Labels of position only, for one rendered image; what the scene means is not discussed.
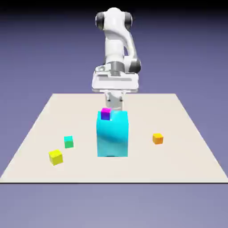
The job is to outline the small purple cube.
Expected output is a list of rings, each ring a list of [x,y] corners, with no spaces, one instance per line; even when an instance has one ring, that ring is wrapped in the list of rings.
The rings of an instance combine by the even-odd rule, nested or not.
[[[110,108],[102,108],[101,110],[101,120],[110,120],[111,109]]]

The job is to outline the large cyan box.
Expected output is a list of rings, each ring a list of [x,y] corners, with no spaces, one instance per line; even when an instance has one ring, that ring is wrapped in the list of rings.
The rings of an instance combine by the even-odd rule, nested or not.
[[[129,121],[128,112],[112,110],[110,120],[101,118],[98,111],[96,121],[98,157],[127,157]]]

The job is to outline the small yellow cube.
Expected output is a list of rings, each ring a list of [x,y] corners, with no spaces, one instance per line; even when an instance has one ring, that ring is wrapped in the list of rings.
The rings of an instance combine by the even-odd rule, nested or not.
[[[63,156],[59,150],[50,151],[49,159],[54,166],[63,162]]]

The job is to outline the small green cube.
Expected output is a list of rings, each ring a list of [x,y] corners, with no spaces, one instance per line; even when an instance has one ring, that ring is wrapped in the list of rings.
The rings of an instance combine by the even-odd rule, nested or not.
[[[74,142],[73,142],[73,137],[72,136],[65,136],[64,137],[64,145],[65,148],[73,148],[74,147]]]

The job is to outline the small orange cube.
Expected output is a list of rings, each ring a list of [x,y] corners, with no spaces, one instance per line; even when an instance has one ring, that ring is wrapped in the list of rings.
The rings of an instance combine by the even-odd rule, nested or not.
[[[161,133],[154,133],[152,136],[153,143],[158,145],[163,143],[163,135]]]

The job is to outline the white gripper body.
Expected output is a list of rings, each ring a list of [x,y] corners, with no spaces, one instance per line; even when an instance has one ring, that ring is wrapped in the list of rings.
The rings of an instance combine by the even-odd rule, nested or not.
[[[122,90],[125,92],[137,92],[139,88],[139,76],[136,73],[120,72],[120,76],[111,76],[110,71],[94,71],[92,90],[105,92],[107,90]]]

